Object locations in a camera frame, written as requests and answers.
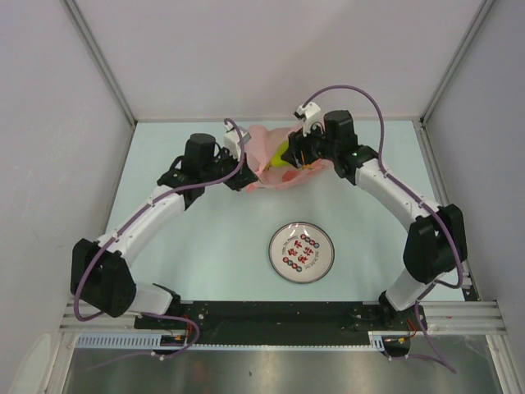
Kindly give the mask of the pink plastic bag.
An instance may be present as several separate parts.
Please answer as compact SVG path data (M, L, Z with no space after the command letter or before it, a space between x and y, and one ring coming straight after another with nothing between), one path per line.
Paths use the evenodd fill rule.
M299 124L274 129L260 125L248 128L250 140L245 146L247 164L258 180L246 186L243 191L250 193L256 189L286 190L333 168L330 161L322 159L296 168L277 157L277 154L284 153L288 147L288 136L299 128Z

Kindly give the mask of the green fake pear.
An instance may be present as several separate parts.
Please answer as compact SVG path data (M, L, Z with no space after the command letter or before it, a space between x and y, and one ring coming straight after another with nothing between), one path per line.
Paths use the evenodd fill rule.
M290 164L281 157L288 148L289 148L289 142L287 140L282 142L276 149L276 152L272 155L272 157L268 161L266 165L266 169L269 170L270 168L279 168L279 167L289 166Z

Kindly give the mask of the white printed plate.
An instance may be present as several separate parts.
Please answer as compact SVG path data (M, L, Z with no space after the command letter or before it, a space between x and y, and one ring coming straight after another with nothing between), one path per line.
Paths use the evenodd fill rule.
M286 281L309 284L330 272L335 247L320 227L308 222L291 222L272 236L268 258L273 269Z

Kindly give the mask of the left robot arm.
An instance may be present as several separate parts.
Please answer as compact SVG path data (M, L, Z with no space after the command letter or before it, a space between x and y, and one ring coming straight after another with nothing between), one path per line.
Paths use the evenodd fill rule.
M95 241L79 240L72 250L71 294L73 310L82 322L80 302L93 306L97 314L113 318L124 313L152 315L164 328L181 318L176 295L156 284L138 283L130 267L141 250L173 218L184 213L206 188L225 184L239 191L257 181L246 158L246 130L230 128L224 143L212 135L192 134L184 153L164 172L144 203L122 224Z

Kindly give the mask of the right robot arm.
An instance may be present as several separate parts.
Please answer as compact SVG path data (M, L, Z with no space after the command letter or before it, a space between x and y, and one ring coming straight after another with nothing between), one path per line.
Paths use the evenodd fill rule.
M463 213L454 204L426 199L397 179L375 149L359 143L349 111L300 107L294 114L302 125L289 135L282 160L297 168L330 161L339 178L369 193L407 232L404 269L378 299L380 323L397 329L445 273L463 273L468 257Z

